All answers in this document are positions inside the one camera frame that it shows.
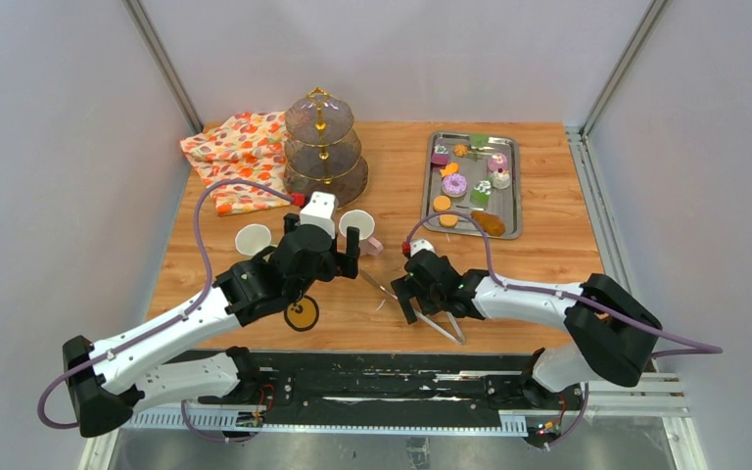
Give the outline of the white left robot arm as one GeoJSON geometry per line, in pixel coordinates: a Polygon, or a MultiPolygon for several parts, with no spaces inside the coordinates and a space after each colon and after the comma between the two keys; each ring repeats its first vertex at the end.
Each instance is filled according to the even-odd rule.
{"type": "Polygon", "coordinates": [[[284,221],[276,244],[209,274],[184,305],[104,340],[75,336],[63,344],[63,381],[75,415],[72,426],[81,436],[104,435],[167,402],[229,396],[248,404],[259,396],[261,380],[245,348],[198,361],[175,358],[204,340],[286,311],[316,282],[356,278],[359,245],[370,230],[338,227],[329,216],[304,212],[284,221]]]}

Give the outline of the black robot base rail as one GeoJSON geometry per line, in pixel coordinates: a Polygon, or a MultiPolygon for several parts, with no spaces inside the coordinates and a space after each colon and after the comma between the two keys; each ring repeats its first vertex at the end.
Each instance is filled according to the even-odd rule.
{"type": "Polygon", "coordinates": [[[489,428],[503,411],[572,421],[582,385],[541,398],[523,392],[525,354],[254,351],[256,375],[194,404],[258,404],[267,424],[489,428]]]}

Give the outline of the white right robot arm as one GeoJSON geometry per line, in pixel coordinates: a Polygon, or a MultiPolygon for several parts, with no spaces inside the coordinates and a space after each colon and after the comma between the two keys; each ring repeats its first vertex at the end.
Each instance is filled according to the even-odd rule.
{"type": "Polygon", "coordinates": [[[661,322],[615,280],[592,274],[583,283],[546,284],[458,272],[445,256],[422,249],[391,283],[408,321],[417,313],[512,319],[566,332],[570,343],[535,352],[520,382],[523,400],[543,408],[566,387],[604,380],[633,387],[651,358],[661,322]]]}

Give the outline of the long metal tongs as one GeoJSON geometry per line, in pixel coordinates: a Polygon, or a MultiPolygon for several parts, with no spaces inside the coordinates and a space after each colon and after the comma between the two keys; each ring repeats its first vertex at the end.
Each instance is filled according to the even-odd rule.
{"type": "MultiPolygon", "coordinates": [[[[371,276],[369,273],[367,273],[364,269],[360,269],[358,273],[358,277],[364,279],[369,285],[371,285],[373,288],[375,288],[377,291],[379,291],[386,299],[392,300],[397,305],[400,303],[399,298],[395,293],[393,293],[389,288],[385,287],[383,284],[381,284],[379,281],[377,281],[373,276],[371,276]]],[[[411,309],[411,312],[413,313],[413,317],[416,321],[422,321],[431,328],[433,328],[435,331],[437,331],[439,334],[447,338],[449,341],[464,346],[466,343],[466,337],[463,333],[462,329],[460,328],[456,318],[450,313],[446,312],[446,320],[451,326],[451,331],[448,331],[444,326],[440,325],[433,319],[431,319],[428,315],[423,314],[420,310],[413,307],[411,309]]]]}

